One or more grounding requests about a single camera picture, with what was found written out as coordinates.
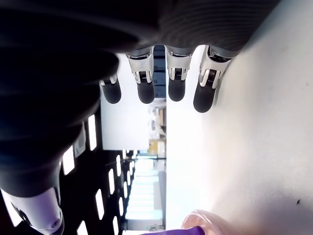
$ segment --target white wall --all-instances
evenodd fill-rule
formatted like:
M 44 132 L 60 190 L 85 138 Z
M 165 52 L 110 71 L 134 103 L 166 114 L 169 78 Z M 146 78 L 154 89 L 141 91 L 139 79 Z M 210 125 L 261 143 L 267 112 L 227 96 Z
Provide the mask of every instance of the white wall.
M 247 235 L 312 234 L 312 42 L 313 1 L 281 2 L 205 114 L 192 104 L 197 48 L 185 98 L 167 104 L 167 229 L 203 209 Z
M 125 54 L 118 54 L 117 72 L 122 98 L 117 104 L 108 103 L 101 92 L 103 148 L 148 149 L 148 108 L 138 97 L 137 84 Z

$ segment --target purple object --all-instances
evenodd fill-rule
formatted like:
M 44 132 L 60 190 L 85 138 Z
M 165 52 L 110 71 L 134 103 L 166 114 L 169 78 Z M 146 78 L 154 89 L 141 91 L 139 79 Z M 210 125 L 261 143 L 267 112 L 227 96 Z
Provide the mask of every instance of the purple object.
M 162 232 L 152 233 L 152 234 L 153 235 L 205 235 L 203 229 L 199 226 L 193 227 L 191 229 L 175 229 L 175 230 L 162 231 Z

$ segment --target fluorescent light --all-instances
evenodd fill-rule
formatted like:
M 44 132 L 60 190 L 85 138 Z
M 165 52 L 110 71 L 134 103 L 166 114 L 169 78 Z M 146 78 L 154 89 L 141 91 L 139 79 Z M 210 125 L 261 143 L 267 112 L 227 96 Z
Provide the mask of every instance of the fluorescent light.
M 64 172 L 64 175 L 69 174 L 75 168 L 73 146 L 71 146 L 63 154 L 62 162 L 63 162 L 63 172 Z
M 116 157 L 116 170 L 117 170 L 117 176 L 121 175 L 121 157 L 117 155 Z
M 19 214 L 16 212 L 14 207 L 12 206 L 11 200 L 9 195 L 1 189 L 3 200 L 6 206 L 6 209 L 8 210 L 9 216 L 11 218 L 12 224 L 14 227 L 18 226 L 22 222 L 22 218 L 19 216 Z
M 131 175 L 133 175 L 133 164 L 129 163 L 129 171 L 131 173 Z
M 109 185 L 110 185 L 110 193 L 114 193 L 114 175 L 113 175 L 113 169 L 109 171 Z
M 124 207 L 123 207 L 123 199 L 121 197 L 119 198 L 118 204 L 119 204 L 119 214 L 120 216 L 122 216 L 124 213 Z
M 131 175 L 130 175 L 129 171 L 127 171 L 127 184 L 131 185 Z
M 90 150 L 92 151 L 97 146 L 96 123 L 95 123 L 94 115 L 92 115 L 88 118 L 88 126 L 89 126 Z
M 88 235 L 86 224 L 84 220 L 80 223 L 78 229 L 77 229 L 77 235 Z
M 103 201 L 102 201 L 102 193 L 100 189 L 96 193 L 96 203 L 97 203 L 99 219 L 101 220 L 104 215 L 104 208 L 103 208 Z
M 113 219 L 113 229 L 114 229 L 114 234 L 118 235 L 118 224 L 117 224 L 117 218 L 116 216 Z
M 127 198 L 127 183 L 124 182 L 124 198 Z

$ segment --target robotic hand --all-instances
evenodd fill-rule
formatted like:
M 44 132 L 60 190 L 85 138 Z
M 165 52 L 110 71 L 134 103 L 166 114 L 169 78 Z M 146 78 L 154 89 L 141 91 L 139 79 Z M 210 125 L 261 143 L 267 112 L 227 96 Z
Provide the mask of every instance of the robotic hand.
M 114 54 L 127 54 L 150 103 L 153 46 L 167 45 L 169 95 L 179 101 L 194 48 L 210 45 L 194 99 L 206 112 L 230 60 L 278 0 L 109 2 L 0 1 L 0 188 L 45 235 L 64 230 L 60 162 L 99 106 L 99 81 L 109 102 L 120 99 Z
M 218 47 L 205 46 L 200 64 L 194 107 L 200 113 L 207 112 L 213 103 L 215 89 L 230 61 L 239 51 L 229 51 Z
M 146 47 L 126 54 L 135 76 L 139 99 L 145 104 L 150 104 L 155 98 L 153 48 Z
M 168 95 L 173 101 L 185 96 L 185 80 L 195 48 L 166 47 L 167 70 L 169 75 Z

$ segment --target black rubber fingertip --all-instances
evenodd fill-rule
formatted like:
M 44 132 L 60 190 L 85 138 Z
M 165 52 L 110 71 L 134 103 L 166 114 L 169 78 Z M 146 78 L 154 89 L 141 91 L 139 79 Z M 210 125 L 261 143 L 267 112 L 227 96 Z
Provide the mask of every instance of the black rubber fingertip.
M 142 103 L 150 104 L 155 99 L 155 85 L 151 83 L 137 84 L 138 96 Z
M 102 86 L 106 100 L 111 104 L 116 104 L 121 100 L 122 93 L 118 80 L 114 84 Z
M 194 107 L 199 113 L 205 113 L 212 107 L 215 89 L 210 86 L 202 87 L 198 82 L 195 96 Z
M 185 80 L 172 80 L 168 82 L 168 96 L 172 101 L 181 101 L 185 96 Z

